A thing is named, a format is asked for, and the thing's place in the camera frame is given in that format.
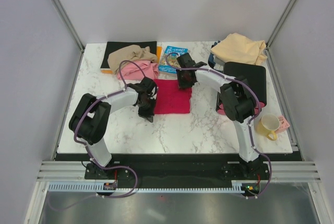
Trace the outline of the black pink drawer organizer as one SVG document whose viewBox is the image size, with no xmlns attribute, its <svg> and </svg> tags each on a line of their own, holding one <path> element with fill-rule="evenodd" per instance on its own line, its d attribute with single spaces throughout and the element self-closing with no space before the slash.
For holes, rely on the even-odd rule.
<svg viewBox="0 0 334 224">
<path fill-rule="evenodd" d="M 259 100 L 260 108 L 262 109 L 267 105 L 267 75 L 263 66 L 226 62 L 223 71 L 220 71 L 220 73 L 236 78 L 240 76 L 246 78 L 248 86 Z"/>
</svg>

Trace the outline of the blue illustrated paperback book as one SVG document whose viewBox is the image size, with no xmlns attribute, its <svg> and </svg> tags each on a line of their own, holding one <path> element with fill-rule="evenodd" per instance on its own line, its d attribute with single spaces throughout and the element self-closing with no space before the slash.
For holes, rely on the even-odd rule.
<svg viewBox="0 0 334 224">
<path fill-rule="evenodd" d="M 168 45 L 159 60 L 159 77 L 176 76 L 176 69 L 174 67 L 180 67 L 177 58 L 187 52 L 187 48 Z"/>
</svg>

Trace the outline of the magenta t shirt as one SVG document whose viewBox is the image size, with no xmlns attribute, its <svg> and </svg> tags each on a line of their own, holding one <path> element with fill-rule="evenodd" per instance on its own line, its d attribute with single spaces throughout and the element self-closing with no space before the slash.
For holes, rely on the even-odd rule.
<svg viewBox="0 0 334 224">
<path fill-rule="evenodd" d="M 177 80 L 155 79 L 158 92 L 154 114 L 189 114 L 192 88 L 181 89 Z"/>
</svg>

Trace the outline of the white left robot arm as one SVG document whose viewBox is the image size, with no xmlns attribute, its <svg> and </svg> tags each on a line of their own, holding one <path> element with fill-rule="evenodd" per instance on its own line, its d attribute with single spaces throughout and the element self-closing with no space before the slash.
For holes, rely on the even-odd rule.
<svg viewBox="0 0 334 224">
<path fill-rule="evenodd" d="M 69 129 L 74 133 L 74 141 L 84 145 L 102 178 L 112 177 L 115 171 L 104 141 L 110 114 L 127 106 L 137 106 L 138 116 L 152 123 L 157 91 L 157 84 L 144 77 L 140 83 L 126 84 L 123 89 L 100 98 L 90 93 L 81 97 L 69 121 Z"/>
</svg>

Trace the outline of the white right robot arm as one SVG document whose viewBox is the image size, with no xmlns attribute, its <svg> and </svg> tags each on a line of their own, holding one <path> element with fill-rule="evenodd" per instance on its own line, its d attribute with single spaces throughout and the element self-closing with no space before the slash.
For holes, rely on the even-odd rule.
<svg viewBox="0 0 334 224">
<path fill-rule="evenodd" d="M 235 78 L 218 72 L 206 63 L 195 61 L 186 53 L 177 57 L 180 65 L 176 68 L 180 88 L 190 88 L 195 83 L 206 85 L 220 93 L 225 115 L 233 122 L 239 145 L 239 156 L 244 161 L 239 165 L 239 173 L 251 179 L 258 172 L 254 161 L 259 158 L 254 139 L 255 112 L 259 100 L 246 79 Z"/>
</svg>

